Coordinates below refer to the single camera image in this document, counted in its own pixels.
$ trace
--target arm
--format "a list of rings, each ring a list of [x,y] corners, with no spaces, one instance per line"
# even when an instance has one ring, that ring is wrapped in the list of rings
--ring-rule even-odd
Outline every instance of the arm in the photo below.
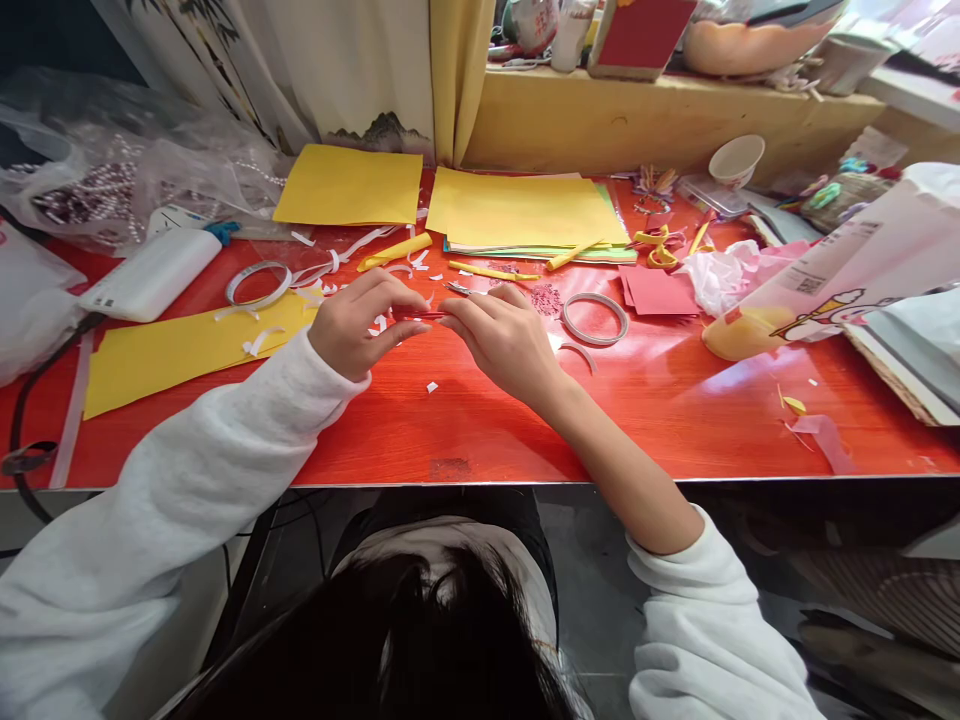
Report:
[[[806,669],[760,614],[757,591],[706,513],[559,367],[516,288],[447,300],[442,324],[477,365],[577,453],[623,522],[633,572],[653,590],[635,651],[639,717],[820,717]]]
[[[382,270],[324,303],[240,385],[212,390],[134,449],[116,487],[44,528],[0,578],[0,717],[96,718],[177,604],[183,568],[273,503],[370,383],[424,330],[373,318],[423,298]]]

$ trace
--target yellow curtain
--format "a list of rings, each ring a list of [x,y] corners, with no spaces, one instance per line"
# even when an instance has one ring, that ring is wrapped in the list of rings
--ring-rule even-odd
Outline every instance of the yellow curtain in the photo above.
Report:
[[[460,167],[480,106],[495,0],[430,0],[437,164]]]

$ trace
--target curtain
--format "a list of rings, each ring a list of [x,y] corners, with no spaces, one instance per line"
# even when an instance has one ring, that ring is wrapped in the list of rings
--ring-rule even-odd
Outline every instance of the curtain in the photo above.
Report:
[[[437,163],[460,167],[480,107],[495,0],[431,0]]]
[[[113,0],[177,89],[275,147],[434,159],[429,0]]]

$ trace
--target white sleeve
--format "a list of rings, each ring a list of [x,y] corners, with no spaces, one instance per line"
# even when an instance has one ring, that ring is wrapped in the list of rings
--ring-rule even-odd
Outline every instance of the white sleeve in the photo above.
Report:
[[[0,577],[0,717],[99,718],[176,607],[184,566],[269,507],[369,383],[338,375],[301,333],[150,432],[116,487],[58,517]]]
[[[634,651],[634,716],[822,720],[800,656],[763,619],[733,548],[694,507],[705,527],[683,552],[651,555],[627,538],[630,568],[653,590]]]

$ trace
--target red table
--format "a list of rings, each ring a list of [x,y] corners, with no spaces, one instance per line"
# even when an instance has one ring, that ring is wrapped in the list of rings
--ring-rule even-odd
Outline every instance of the red table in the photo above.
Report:
[[[628,227],[638,229],[629,183],[615,181]],[[426,204],[432,173],[424,173],[421,204]],[[693,230],[701,216],[681,207],[672,229]],[[325,262],[324,246],[343,247],[362,230],[330,229],[314,248],[292,243],[235,242],[222,252],[161,319],[202,312],[224,304],[223,290],[239,270],[261,255],[282,257],[294,269]],[[369,250],[400,238],[398,231]],[[338,236],[349,233],[348,240]],[[720,248],[750,237],[734,223],[711,229]],[[486,289],[487,278],[463,277],[441,262],[438,237],[412,286],[439,302],[449,293],[428,275],[443,272],[468,287]],[[116,261],[52,243],[61,257],[91,280]],[[365,256],[360,251],[328,283],[349,282]],[[474,264],[488,261],[466,258]],[[540,272],[543,263],[518,261],[521,272]],[[623,304],[617,270],[571,264],[544,278],[562,298],[600,292]],[[612,334],[615,320],[593,303],[571,315],[584,329]],[[771,354],[731,364],[701,343],[702,322],[632,318],[627,336],[609,348],[591,350],[599,372],[591,377],[583,359],[561,351],[563,367],[576,377],[614,420],[669,473],[681,481],[719,479],[831,478],[819,452],[806,449],[783,421],[794,416],[780,407],[784,395],[803,400],[811,413],[830,415],[840,428],[864,476],[949,475],[960,472],[960,453],[949,431],[921,425],[876,376],[846,339],[797,343]],[[118,326],[109,321],[98,330]],[[545,320],[548,332],[571,339],[559,321]],[[24,444],[58,440],[77,367],[71,351],[34,389],[27,410]],[[124,460],[155,425],[187,407],[207,390],[240,382],[258,363],[222,370],[144,398],[81,424],[68,489],[113,485]],[[14,398],[22,381],[0,388],[0,437],[8,437]],[[426,385],[439,389],[427,394]],[[34,487],[46,487],[49,468],[32,474]],[[421,483],[551,483],[588,480],[573,453],[520,403],[506,397],[474,366],[452,332],[433,332],[404,343],[374,370],[371,388],[319,440],[316,452],[296,480],[298,486],[357,486]],[[10,484],[0,485],[9,489]]]

